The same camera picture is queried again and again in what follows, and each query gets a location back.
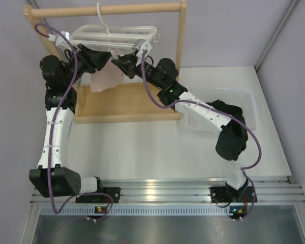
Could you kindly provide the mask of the pink sock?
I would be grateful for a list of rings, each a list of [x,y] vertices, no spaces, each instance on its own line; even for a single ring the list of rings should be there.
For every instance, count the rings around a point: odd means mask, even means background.
[[[100,93],[123,83],[125,75],[112,60],[111,58],[102,70],[90,75],[89,85],[92,93]]]

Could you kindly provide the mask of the white plastic clip hanger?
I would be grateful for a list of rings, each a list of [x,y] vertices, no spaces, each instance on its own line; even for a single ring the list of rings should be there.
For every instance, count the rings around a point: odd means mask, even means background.
[[[101,4],[96,4],[96,12],[100,24],[83,25],[70,33],[69,42],[77,47],[83,44],[95,51],[114,51],[124,55],[133,51],[133,44],[139,39],[150,42],[152,47],[157,46],[160,34],[154,26],[115,26],[107,25],[101,14]]]

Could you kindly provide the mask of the black striped sock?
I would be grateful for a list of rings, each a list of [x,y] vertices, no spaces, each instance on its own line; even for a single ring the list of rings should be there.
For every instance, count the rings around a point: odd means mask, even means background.
[[[207,102],[207,105],[210,105],[215,110],[222,112],[222,114],[231,115],[232,117],[238,119],[243,124],[246,124],[245,118],[243,117],[243,111],[238,106],[226,104],[221,100]]]

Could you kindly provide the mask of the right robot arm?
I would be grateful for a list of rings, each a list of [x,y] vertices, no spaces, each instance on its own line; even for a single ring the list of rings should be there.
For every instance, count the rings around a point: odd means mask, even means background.
[[[129,54],[112,60],[112,63],[130,79],[135,76],[142,78],[145,89],[149,84],[158,88],[159,100],[155,102],[158,107],[172,108],[199,121],[218,135],[215,150],[228,161],[227,179],[224,187],[212,190],[212,201],[216,204],[240,201],[248,187],[248,180],[238,161],[248,140],[242,109],[220,100],[211,103],[199,100],[176,80],[178,70],[169,58],[161,59],[154,66],[144,60],[139,61],[135,54]]]

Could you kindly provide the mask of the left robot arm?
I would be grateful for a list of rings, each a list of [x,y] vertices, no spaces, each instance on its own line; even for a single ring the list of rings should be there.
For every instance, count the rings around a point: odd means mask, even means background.
[[[99,202],[105,195],[99,178],[82,178],[69,169],[67,147],[77,103],[77,93],[72,86],[84,73],[101,70],[111,54],[91,50],[82,44],[74,54],[67,62],[54,55],[40,61],[46,81],[46,134],[42,155],[36,169],[30,170],[29,179],[45,198],[87,193],[92,201]]]

